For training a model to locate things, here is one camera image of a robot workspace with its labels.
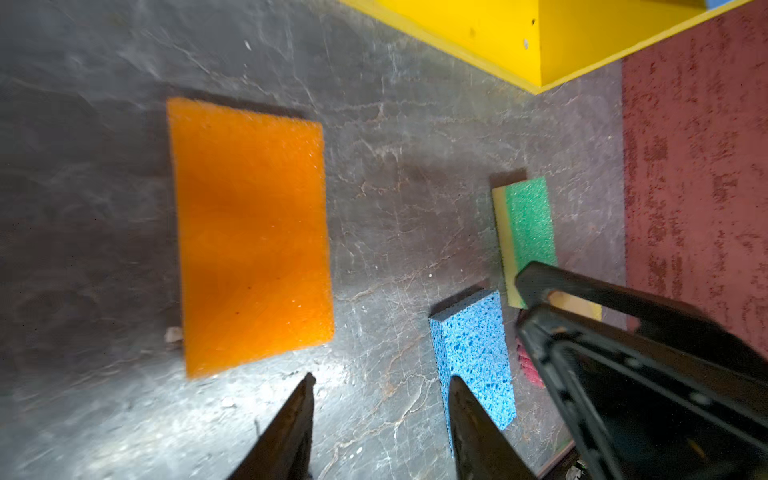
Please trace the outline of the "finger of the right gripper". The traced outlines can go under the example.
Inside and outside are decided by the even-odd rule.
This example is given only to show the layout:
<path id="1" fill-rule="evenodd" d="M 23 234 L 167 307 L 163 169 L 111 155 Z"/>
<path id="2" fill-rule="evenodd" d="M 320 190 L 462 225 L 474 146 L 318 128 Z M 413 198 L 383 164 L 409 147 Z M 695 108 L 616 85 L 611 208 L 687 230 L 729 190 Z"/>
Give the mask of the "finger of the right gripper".
<path id="1" fill-rule="evenodd" d="M 766 382 L 549 305 L 517 335 L 593 478 L 766 478 Z"/>
<path id="2" fill-rule="evenodd" d="M 767 359 L 696 307 L 622 287 L 542 262 L 532 261 L 515 277 L 515 287 L 531 314 L 580 313 L 555 306 L 548 296 L 560 291 L 639 320 L 634 333 L 735 373 L 765 383 Z"/>

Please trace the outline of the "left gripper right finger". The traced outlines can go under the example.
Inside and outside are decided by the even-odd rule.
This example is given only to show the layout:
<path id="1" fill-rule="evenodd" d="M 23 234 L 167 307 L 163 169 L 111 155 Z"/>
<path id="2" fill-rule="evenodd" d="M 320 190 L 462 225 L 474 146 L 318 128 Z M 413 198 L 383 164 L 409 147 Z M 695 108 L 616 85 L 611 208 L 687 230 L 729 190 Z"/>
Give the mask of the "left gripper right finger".
<path id="1" fill-rule="evenodd" d="M 536 479 L 459 376 L 448 405 L 458 479 Z"/>

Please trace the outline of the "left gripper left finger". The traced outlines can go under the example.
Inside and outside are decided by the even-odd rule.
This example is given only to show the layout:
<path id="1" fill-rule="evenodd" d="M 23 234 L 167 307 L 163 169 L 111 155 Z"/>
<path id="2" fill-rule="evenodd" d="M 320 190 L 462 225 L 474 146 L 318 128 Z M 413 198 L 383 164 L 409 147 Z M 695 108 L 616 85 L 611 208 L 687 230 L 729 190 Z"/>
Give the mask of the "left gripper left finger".
<path id="1" fill-rule="evenodd" d="M 307 373 L 229 479 L 311 479 L 316 379 Z"/>

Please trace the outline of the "bright green sponge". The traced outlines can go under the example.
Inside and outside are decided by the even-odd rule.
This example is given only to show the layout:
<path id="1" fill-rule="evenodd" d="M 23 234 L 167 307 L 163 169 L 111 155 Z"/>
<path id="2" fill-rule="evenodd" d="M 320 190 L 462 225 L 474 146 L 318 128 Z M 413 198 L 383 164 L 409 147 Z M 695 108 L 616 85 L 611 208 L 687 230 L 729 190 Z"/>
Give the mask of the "bright green sponge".
<path id="1" fill-rule="evenodd" d="M 526 309 L 515 286 L 517 274 L 532 261 L 558 265 L 546 179 L 494 188 L 492 200 L 508 304 Z"/>

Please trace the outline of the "orange sponge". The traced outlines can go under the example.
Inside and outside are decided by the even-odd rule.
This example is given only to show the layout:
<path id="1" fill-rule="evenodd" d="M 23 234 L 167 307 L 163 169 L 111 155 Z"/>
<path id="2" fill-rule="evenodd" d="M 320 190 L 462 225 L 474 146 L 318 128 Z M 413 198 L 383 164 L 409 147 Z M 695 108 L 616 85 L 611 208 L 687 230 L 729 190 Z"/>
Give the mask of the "orange sponge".
<path id="1" fill-rule="evenodd" d="M 187 376 L 329 342 L 321 124 L 180 97 L 167 118 Z"/>

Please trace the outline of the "yellow sponge near right arm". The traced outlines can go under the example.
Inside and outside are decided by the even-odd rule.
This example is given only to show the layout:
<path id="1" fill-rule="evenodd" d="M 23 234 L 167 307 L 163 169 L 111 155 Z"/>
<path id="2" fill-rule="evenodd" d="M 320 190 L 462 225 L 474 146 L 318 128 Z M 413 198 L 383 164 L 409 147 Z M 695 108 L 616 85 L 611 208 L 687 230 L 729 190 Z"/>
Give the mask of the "yellow sponge near right arm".
<path id="1" fill-rule="evenodd" d="M 553 291 L 550 293 L 548 300 L 552 306 L 561 310 L 597 321 L 602 320 L 601 306 L 583 298 L 562 291 Z"/>

